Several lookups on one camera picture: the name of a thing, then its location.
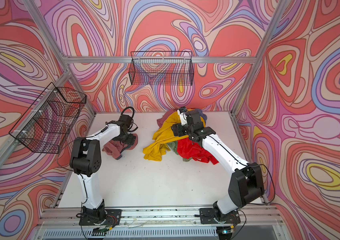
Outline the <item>dusty pink cloth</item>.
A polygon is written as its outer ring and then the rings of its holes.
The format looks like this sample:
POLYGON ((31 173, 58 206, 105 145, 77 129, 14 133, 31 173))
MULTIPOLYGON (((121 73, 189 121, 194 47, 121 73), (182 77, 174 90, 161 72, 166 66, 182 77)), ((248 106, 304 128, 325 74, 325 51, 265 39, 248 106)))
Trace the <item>dusty pink cloth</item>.
POLYGON ((139 141, 138 135, 133 134, 133 136, 135 137, 135 142, 132 145, 128 145, 120 141, 110 140, 103 146, 102 151, 115 160, 119 160, 122 158, 123 152, 133 150, 137 146, 139 141))

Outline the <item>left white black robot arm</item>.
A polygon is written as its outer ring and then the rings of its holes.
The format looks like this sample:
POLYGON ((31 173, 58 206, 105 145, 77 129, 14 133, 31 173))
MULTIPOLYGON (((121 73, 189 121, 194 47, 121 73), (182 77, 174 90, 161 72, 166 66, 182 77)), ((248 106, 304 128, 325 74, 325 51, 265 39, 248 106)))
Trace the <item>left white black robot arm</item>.
POLYGON ((133 117, 121 114, 117 121, 106 123, 93 135, 74 140, 69 166, 78 176, 85 197, 79 214, 80 226, 103 225, 107 219, 97 174, 102 165, 102 147, 111 140, 132 146, 137 138, 132 134, 133 117))

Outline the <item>yellow cloth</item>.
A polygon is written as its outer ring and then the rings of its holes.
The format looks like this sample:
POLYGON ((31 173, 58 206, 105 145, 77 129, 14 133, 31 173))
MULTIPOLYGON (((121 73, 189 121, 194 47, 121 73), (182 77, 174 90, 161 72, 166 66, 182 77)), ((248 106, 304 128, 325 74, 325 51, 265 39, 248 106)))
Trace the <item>yellow cloth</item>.
POLYGON ((167 143, 188 138, 187 136, 175 137, 171 130, 171 127, 174 124, 178 124, 180 122, 177 111, 167 118, 163 126, 154 133, 152 138, 154 142, 143 148, 145 160, 160 162, 162 160, 162 156, 165 155, 167 151, 170 151, 167 143))

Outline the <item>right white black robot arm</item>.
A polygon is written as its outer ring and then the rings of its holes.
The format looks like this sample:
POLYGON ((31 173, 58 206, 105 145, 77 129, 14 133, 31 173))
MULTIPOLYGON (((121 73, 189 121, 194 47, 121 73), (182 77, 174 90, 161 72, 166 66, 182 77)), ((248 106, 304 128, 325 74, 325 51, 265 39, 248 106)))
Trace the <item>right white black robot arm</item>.
POLYGON ((265 193, 261 166, 249 163, 229 149, 212 128, 204 126, 198 111, 182 107, 177 114, 181 122, 171 127, 174 135, 188 137, 193 144, 209 152, 231 177, 228 193, 211 208, 200 209, 201 223, 240 223, 238 210, 265 193))

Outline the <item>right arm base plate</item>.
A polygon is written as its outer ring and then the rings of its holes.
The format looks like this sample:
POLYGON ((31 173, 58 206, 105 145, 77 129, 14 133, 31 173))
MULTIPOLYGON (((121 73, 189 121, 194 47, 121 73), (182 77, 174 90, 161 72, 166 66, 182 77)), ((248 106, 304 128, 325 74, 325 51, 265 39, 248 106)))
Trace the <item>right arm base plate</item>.
POLYGON ((200 218, 202 224, 231 224, 236 226, 241 222, 237 211, 231 211, 227 214, 222 214, 215 208, 200 208, 199 213, 195 217, 200 218))

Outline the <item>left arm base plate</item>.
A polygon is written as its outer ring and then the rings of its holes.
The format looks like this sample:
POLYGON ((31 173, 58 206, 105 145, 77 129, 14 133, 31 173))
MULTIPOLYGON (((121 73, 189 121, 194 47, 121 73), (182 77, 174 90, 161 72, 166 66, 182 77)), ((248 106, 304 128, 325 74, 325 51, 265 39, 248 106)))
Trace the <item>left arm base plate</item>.
POLYGON ((106 209, 104 216, 93 217, 90 214, 82 213, 79 217, 80 226, 108 226, 115 227, 121 222, 122 210, 121 209, 106 209))

